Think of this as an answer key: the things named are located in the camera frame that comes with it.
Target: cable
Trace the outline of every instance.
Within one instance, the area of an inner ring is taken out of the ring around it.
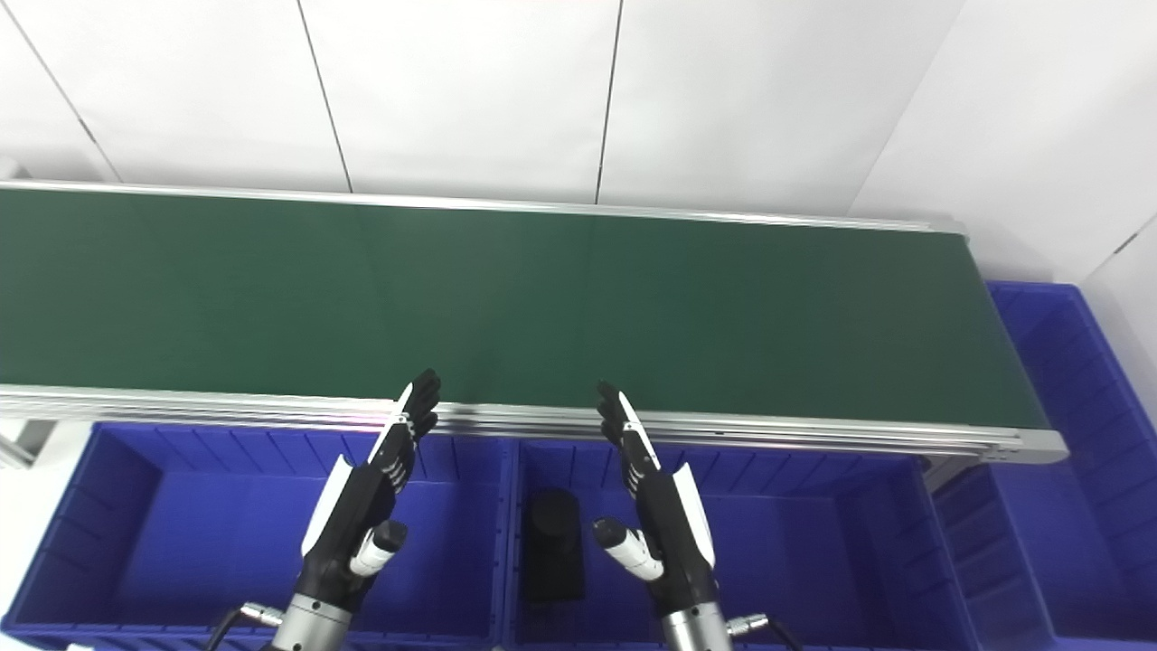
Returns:
[[[241,617],[241,608],[234,608],[221,620],[221,623],[213,629],[213,635],[209,636],[209,641],[205,643],[205,651],[216,651],[216,648],[221,645],[221,641],[224,639],[224,635],[229,632],[233,624],[237,623]]]
[[[790,651],[803,651],[803,646],[799,644],[799,641],[791,635],[791,631],[783,626],[783,622],[776,620],[775,617],[767,617],[767,628],[772,629],[772,631],[775,632],[775,637],[779,637],[780,642],[782,642],[783,645]]]

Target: blue plastic bin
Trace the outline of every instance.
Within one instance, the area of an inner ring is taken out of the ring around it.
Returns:
[[[717,554],[729,616],[772,613],[810,645],[974,649],[945,543],[916,464],[896,457],[658,446],[664,467],[691,464]],[[605,443],[519,445],[514,504],[563,488],[583,523],[638,523],[617,457]],[[532,606],[518,591],[513,523],[507,649],[659,646],[662,631],[641,582],[589,537],[587,598]],[[775,644],[768,631],[742,649]]]
[[[243,601],[283,607],[340,454],[369,435],[98,426],[12,609],[44,649],[200,649]],[[348,636],[355,650],[491,649],[502,619],[511,444],[429,437],[393,517],[410,537]],[[258,649],[270,629],[235,629]]]
[[[1157,438],[1076,287],[993,282],[1071,457],[978,468],[937,493],[981,643],[1157,649]]]

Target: robotic hand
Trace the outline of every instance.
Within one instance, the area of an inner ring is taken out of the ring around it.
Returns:
[[[213,651],[238,616],[277,627],[263,651],[338,651],[377,572],[401,549],[406,526],[390,520],[414,469],[418,444],[437,423],[442,382],[426,370],[395,402],[369,459],[333,465],[302,540],[302,564],[289,608],[248,602],[230,613],[206,645]]]
[[[621,392],[600,383],[603,436],[619,451],[622,483],[635,500],[641,530],[614,518],[595,521],[595,539],[628,572],[647,583],[671,651],[731,651],[731,638],[771,627],[794,651],[799,644],[765,614],[724,621],[715,582],[715,548],[684,464],[663,472],[639,416]]]

